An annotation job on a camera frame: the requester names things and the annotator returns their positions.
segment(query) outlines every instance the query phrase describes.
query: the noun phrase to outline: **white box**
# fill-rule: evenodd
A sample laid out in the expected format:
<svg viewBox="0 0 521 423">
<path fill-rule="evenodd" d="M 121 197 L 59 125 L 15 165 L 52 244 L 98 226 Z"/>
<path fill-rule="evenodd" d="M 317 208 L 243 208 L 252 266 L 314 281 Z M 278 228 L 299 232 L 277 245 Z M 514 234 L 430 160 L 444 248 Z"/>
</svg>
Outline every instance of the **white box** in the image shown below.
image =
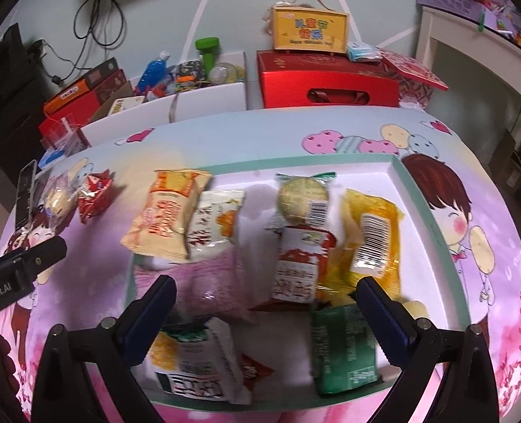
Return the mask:
<svg viewBox="0 0 521 423">
<path fill-rule="evenodd" d="M 219 62 L 245 68 L 244 52 L 222 54 Z M 82 127 L 82 133 L 92 146 L 118 140 L 147 128 L 169 124 L 169 114 L 175 96 L 157 98 L 135 108 L 107 116 Z M 245 83 L 222 84 L 178 95 L 174 121 L 219 114 L 228 111 L 246 111 Z"/>
</svg>

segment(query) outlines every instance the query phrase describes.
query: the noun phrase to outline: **white line on wall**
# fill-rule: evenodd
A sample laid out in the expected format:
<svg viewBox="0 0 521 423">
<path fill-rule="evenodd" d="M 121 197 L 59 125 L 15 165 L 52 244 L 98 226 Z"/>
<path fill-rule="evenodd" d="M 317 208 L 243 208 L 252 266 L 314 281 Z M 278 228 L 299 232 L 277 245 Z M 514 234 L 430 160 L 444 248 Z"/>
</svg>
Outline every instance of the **white line on wall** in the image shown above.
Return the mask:
<svg viewBox="0 0 521 423">
<path fill-rule="evenodd" d="M 180 56 L 180 60 L 178 63 L 182 63 L 188 60 L 188 53 L 190 52 L 190 48 L 192 47 L 192 42 L 194 41 L 194 36 L 196 35 L 196 30 L 198 28 L 199 21 L 203 16 L 203 11 L 206 9 L 208 1 L 209 0 L 201 0 L 199 2 L 198 9 L 196 9 L 196 13 L 194 14 L 194 19 L 192 19 L 192 23 L 190 24 L 188 35 L 186 35 L 186 41 L 184 42 L 184 47 L 182 48 L 182 55 Z"/>
<path fill-rule="evenodd" d="M 356 26 L 356 22 L 354 22 L 354 18 L 352 17 L 351 10 L 348 8 L 348 4 L 346 0 L 338 0 L 341 8 L 343 8 L 343 12 L 349 14 L 349 23 L 351 26 L 352 33 L 354 33 L 354 39 L 357 42 L 362 41 L 362 36 L 360 36 L 360 32 L 358 31 L 358 27 Z"/>
<path fill-rule="evenodd" d="M 385 48 L 396 41 L 399 41 L 406 36 L 411 35 L 411 33 L 416 32 L 419 28 L 418 25 L 413 25 L 413 27 L 409 27 L 407 30 L 400 31 L 397 35 L 392 36 L 391 38 L 386 39 L 386 41 L 382 41 L 376 45 L 377 48 Z"/>
</svg>

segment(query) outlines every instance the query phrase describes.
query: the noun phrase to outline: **small bag of snacks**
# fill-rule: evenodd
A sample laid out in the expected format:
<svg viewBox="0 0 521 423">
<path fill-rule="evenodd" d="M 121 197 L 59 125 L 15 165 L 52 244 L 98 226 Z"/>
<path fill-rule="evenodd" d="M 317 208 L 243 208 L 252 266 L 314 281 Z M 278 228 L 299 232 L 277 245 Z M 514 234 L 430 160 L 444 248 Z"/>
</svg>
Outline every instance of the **small bag of snacks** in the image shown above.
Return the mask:
<svg viewBox="0 0 521 423">
<path fill-rule="evenodd" d="M 188 260 L 184 234 L 199 195 L 211 178 L 202 170 L 156 170 L 143 211 L 121 243 L 131 251 L 175 262 Z"/>
<path fill-rule="evenodd" d="M 192 216 L 186 243 L 192 261 L 209 259 L 231 246 L 242 190 L 206 190 Z"/>
<path fill-rule="evenodd" d="M 324 227 L 329 211 L 329 182 L 335 172 L 313 176 L 276 175 L 278 198 L 276 213 L 267 229 L 305 224 Z"/>
<path fill-rule="evenodd" d="M 189 323 L 206 316 L 253 320 L 247 309 L 244 270 L 236 246 L 213 259 L 178 264 L 162 271 L 135 266 L 137 296 L 142 297 L 161 275 L 171 276 L 176 282 L 175 313 L 179 322 Z"/>
<path fill-rule="evenodd" d="M 342 252 L 330 259 L 327 276 L 321 282 L 324 292 L 330 299 L 334 298 L 333 293 L 341 297 L 354 291 L 358 281 L 370 275 L 392 299 L 399 299 L 399 221 L 403 213 L 384 198 L 351 189 L 347 189 L 343 202 L 341 211 L 348 216 L 343 222 L 354 220 L 364 242 L 347 237 Z"/>
<path fill-rule="evenodd" d="M 112 183 L 110 171 L 91 173 L 86 177 L 78 193 L 78 212 L 81 223 L 103 213 L 112 203 Z"/>
<path fill-rule="evenodd" d="M 244 385 L 251 392 L 258 382 L 270 377 L 274 373 L 274 369 L 260 364 L 258 361 L 255 361 L 243 353 L 241 353 L 241 371 L 243 373 Z"/>
<path fill-rule="evenodd" d="M 313 302 L 317 281 L 326 275 L 329 249 L 335 244 L 331 232 L 310 226 L 282 229 L 272 298 L 299 304 Z"/>
<path fill-rule="evenodd" d="M 375 382 L 376 340 L 356 304 L 311 312 L 312 375 L 321 396 Z"/>
<path fill-rule="evenodd" d="M 74 213 L 77 198 L 78 189 L 75 189 L 69 181 L 68 173 L 65 172 L 48 183 L 44 190 L 42 204 L 53 229 L 57 228 L 69 214 Z"/>
<path fill-rule="evenodd" d="M 149 350 L 167 393 L 193 399 L 250 404 L 229 325 L 210 318 L 202 325 L 166 326 Z"/>
</svg>

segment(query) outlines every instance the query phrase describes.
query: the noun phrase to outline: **black electrical cable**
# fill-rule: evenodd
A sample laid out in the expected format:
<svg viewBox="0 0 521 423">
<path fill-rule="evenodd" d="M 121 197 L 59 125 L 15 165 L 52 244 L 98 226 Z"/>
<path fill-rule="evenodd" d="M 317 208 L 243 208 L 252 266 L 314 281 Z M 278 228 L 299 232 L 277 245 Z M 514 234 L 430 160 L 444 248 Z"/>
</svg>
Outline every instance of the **black electrical cable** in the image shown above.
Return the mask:
<svg viewBox="0 0 521 423">
<path fill-rule="evenodd" d="M 64 57 L 61 57 L 60 55 L 58 55 L 57 52 L 55 51 L 54 47 L 51 46 L 49 43 L 47 43 L 46 40 L 43 40 L 43 44 L 51 50 L 51 52 L 55 55 L 55 57 L 57 59 L 62 60 L 63 62 L 68 62 L 71 65 L 74 65 L 74 62 L 71 59 L 65 59 Z M 79 70 L 90 70 L 90 68 L 86 68 L 86 67 L 79 67 L 78 69 Z"/>
<path fill-rule="evenodd" d="M 102 3 L 102 0 L 85 0 L 81 5 L 80 7 L 78 8 L 78 10 L 76 11 L 76 14 L 74 15 L 74 20 L 73 20 L 73 33 L 74 33 L 74 36 L 76 39 L 79 39 L 79 40 L 82 40 L 83 43 L 82 43 L 82 48 L 81 48 L 81 52 L 79 53 L 78 57 L 76 58 L 76 60 L 73 62 L 72 60 L 70 59 L 65 59 L 61 56 L 59 56 L 55 50 L 53 49 L 52 46 L 49 45 L 49 43 L 47 43 L 45 41 L 45 44 L 48 46 L 49 49 L 51 49 L 51 51 L 57 56 L 57 58 L 61 59 L 62 61 L 64 62 L 69 62 L 69 63 L 72 63 L 73 67 L 71 68 L 71 71 L 68 73 L 67 76 L 65 76 L 64 78 L 60 78 L 59 76 L 51 76 L 50 74 L 47 73 L 47 70 L 45 70 L 45 68 L 43 67 L 43 71 L 44 73 L 49 77 L 51 78 L 51 80 L 55 83 L 55 84 L 58 84 L 58 83 L 62 83 L 63 81 L 66 81 L 68 78 L 70 78 L 74 72 L 76 70 L 90 70 L 90 68 L 85 68 L 85 67 L 79 67 L 78 64 L 80 63 L 81 61 L 81 58 L 82 56 L 84 55 L 84 52 L 86 50 L 86 46 L 88 44 L 88 40 L 90 38 L 92 38 L 92 40 L 100 47 L 102 47 L 104 49 L 104 51 L 107 53 L 107 50 L 109 48 L 111 49 L 115 49 L 116 47 L 119 47 L 121 45 L 121 43 L 123 42 L 122 40 L 122 36 L 124 34 L 124 31 L 125 31 L 125 26 L 126 26 L 126 18 L 125 18 L 125 15 L 123 14 L 123 10 L 121 9 L 121 6 L 119 5 L 119 3 L 117 2 L 117 0 L 108 0 L 110 2 L 110 15 L 114 9 L 114 6 L 116 7 L 118 13 L 119 13 L 119 16 L 120 16 L 120 20 L 121 20 L 121 25 L 120 25 L 120 28 L 119 28 L 119 32 L 118 32 L 118 35 L 116 36 L 116 38 L 111 42 L 111 43 L 108 43 L 107 42 L 107 36 L 106 36 L 106 33 L 105 33 L 105 27 L 104 27 L 104 41 L 102 42 L 100 39 L 98 39 L 98 37 L 96 36 L 96 28 L 98 27 L 98 24 L 100 22 L 100 6 L 101 6 L 101 3 Z M 90 10 L 90 19 L 89 19 L 89 24 L 88 24 L 88 29 L 86 30 L 86 33 L 84 35 L 80 35 L 78 33 L 78 30 L 76 29 L 76 22 L 78 20 L 78 15 L 80 14 L 80 12 L 82 11 L 82 9 L 87 5 L 89 4 L 90 2 L 92 2 L 92 8 Z"/>
</svg>

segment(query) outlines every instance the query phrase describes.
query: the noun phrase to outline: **blue gripper pad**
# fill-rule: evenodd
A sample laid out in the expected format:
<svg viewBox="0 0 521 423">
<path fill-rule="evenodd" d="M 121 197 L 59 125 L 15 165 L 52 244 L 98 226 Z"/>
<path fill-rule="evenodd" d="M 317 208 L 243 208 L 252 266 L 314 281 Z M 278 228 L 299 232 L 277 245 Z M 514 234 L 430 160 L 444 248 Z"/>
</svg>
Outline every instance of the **blue gripper pad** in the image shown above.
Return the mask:
<svg viewBox="0 0 521 423">
<path fill-rule="evenodd" d="M 358 281 L 355 296 L 389 364 L 405 368 L 417 338 L 413 317 L 403 305 L 392 301 L 372 277 Z"/>
<path fill-rule="evenodd" d="M 176 302 L 176 283 L 161 275 L 145 295 L 131 302 L 118 319 L 115 332 L 123 364 L 141 364 Z"/>
</svg>

